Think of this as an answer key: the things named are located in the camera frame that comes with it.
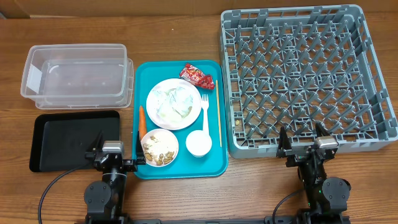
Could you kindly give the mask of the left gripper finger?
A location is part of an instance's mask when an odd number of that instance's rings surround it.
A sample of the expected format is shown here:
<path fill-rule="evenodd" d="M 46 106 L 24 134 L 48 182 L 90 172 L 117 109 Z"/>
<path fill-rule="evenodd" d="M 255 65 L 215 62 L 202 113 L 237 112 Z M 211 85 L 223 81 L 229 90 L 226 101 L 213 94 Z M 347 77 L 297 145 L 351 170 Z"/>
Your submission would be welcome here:
<path fill-rule="evenodd" d="M 146 165 L 146 158 L 141 145 L 140 132 L 137 132 L 135 154 L 137 165 Z"/>
<path fill-rule="evenodd" d="M 89 145 L 85 152 L 85 159 L 94 159 L 98 151 L 102 150 L 104 144 L 103 132 L 100 131 L 95 140 Z"/>

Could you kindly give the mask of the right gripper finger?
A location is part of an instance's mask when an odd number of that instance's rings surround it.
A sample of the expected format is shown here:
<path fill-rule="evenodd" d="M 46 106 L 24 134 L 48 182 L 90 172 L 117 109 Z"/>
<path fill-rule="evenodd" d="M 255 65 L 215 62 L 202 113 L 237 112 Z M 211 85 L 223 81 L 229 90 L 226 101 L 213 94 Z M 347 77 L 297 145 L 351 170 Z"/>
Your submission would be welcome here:
<path fill-rule="evenodd" d="M 315 131 L 317 134 L 317 138 L 331 137 L 330 133 L 325 129 L 321 122 L 317 122 L 315 124 Z"/>
<path fill-rule="evenodd" d="M 279 145 L 276 152 L 276 157 L 287 157 L 292 152 L 292 146 L 285 128 L 282 126 L 279 133 Z"/>

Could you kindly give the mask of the orange carrot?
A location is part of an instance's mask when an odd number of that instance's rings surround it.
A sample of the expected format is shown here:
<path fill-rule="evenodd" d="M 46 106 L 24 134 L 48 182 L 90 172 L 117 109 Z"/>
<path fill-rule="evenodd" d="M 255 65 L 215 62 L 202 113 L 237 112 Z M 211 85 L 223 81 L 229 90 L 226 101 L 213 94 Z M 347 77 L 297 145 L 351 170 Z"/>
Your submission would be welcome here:
<path fill-rule="evenodd" d="M 139 107 L 139 137 L 140 140 L 147 134 L 146 114 L 143 106 Z"/>

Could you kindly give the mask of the white napkin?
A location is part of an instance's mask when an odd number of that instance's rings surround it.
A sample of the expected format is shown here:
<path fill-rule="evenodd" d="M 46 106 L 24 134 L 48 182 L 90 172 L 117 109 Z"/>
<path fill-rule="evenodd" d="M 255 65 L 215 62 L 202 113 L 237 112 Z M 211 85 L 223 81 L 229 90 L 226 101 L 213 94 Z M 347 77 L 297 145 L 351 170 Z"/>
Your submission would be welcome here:
<path fill-rule="evenodd" d="M 183 87 L 156 90 L 157 114 L 162 119 L 180 121 L 187 117 L 193 106 L 193 95 Z"/>

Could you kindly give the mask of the red snack wrapper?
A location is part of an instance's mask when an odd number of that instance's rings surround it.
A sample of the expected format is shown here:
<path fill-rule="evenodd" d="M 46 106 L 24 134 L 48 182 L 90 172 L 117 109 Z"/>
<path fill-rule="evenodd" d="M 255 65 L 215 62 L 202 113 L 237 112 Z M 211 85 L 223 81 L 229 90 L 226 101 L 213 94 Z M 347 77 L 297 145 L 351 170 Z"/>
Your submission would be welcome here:
<path fill-rule="evenodd" d="M 215 83 L 211 75 L 204 74 L 199 68 L 187 63 L 180 72 L 179 77 L 196 87 L 213 90 Z"/>

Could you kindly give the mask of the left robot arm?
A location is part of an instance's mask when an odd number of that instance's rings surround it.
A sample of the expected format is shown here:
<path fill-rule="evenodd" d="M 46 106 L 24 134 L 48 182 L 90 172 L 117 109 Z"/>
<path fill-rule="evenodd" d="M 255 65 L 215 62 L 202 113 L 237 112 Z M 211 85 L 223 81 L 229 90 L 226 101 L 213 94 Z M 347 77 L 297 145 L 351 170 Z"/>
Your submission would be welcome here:
<path fill-rule="evenodd" d="M 123 212 L 124 193 L 128 172 L 136 172 L 139 165 L 146 164 L 141 143 L 137 142 L 135 159 L 124 158 L 122 141 L 105 141 L 99 132 L 85 152 L 85 159 L 102 173 L 100 181 L 87 186 L 84 200 L 87 206 L 85 223 L 132 223 Z"/>

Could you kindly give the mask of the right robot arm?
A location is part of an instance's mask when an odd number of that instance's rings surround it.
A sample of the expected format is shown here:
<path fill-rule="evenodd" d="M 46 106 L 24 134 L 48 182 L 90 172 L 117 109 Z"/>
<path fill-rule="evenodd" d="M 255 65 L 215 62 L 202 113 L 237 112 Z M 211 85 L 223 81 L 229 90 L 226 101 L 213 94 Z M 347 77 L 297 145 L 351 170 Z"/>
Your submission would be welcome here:
<path fill-rule="evenodd" d="M 335 158 L 338 150 L 337 140 L 330 135 L 321 123 L 315 125 L 317 137 L 313 145 L 294 150 L 284 127 L 280 129 L 276 156 L 286 158 L 287 167 L 296 167 L 303 189 L 283 198 L 272 213 L 272 223 L 277 223 L 278 208 L 291 197 L 305 192 L 308 208 L 300 209 L 296 215 L 284 218 L 288 223 L 349 223 L 344 217 L 351 190 L 350 183 L 338 177 L 328 177 L 324 163 Z"/>

